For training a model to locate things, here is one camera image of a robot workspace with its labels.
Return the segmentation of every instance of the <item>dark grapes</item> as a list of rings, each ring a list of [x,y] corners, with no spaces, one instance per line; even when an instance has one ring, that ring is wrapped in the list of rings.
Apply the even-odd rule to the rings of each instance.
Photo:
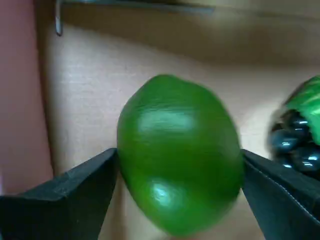
[[[312,139],[308,121],[295,110],[276,120],[268,137],[272,160],[320,180],[320,146]]]
[[[282,120],[284,128],[299,138],[310,137],[308,121],[299,112],[290,110],[282,116]]]
[[[314,143],[297,148],[292,153],[294,168],[306,175],[320,178],[320,147]]]
[[[291,132],[280,129],[269,136],[269,144],[273,153],[289,153],[299,144],[300,139]]]

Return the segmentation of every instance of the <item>green lime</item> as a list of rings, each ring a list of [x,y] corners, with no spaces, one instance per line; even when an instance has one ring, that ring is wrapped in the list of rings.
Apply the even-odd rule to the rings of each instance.
[[[158,75],[118,120],[120,170],[137,205],[157,226],[186,236],[216,223],[243,183],[235,126],[206,88]]]

